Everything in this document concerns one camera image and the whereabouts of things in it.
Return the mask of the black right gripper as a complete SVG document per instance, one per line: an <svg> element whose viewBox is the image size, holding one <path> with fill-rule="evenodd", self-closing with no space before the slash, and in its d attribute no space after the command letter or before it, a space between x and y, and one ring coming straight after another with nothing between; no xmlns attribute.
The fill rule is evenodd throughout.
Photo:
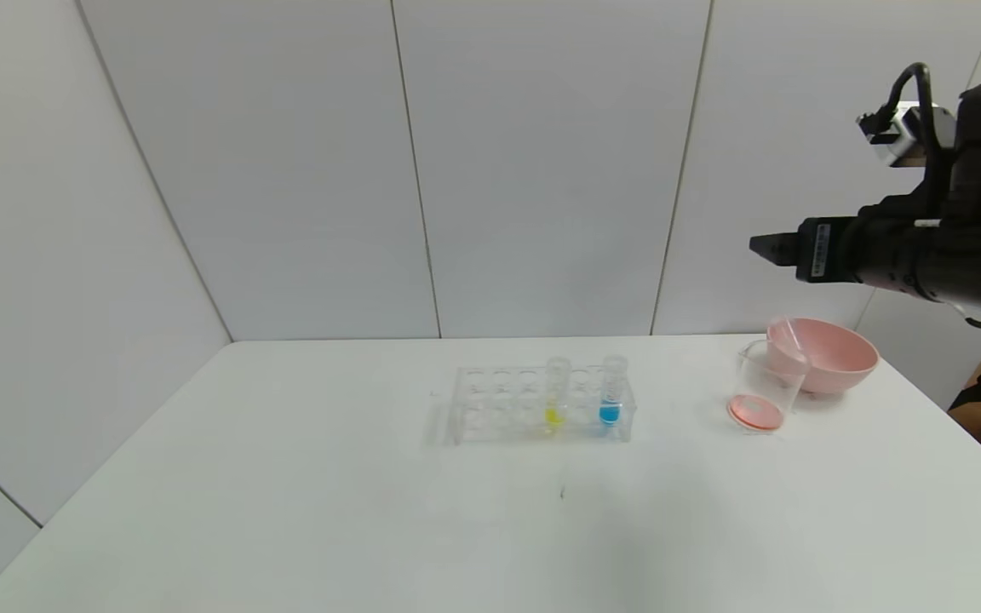
<svg viewBox="0 0 981 613"><path fill-rule="evenodd" d="M871 205L856 216L809 218L798 232L753 236L749 248L775 266L795 266L801 282L918 294L918 229L901 209Z"/></svg>

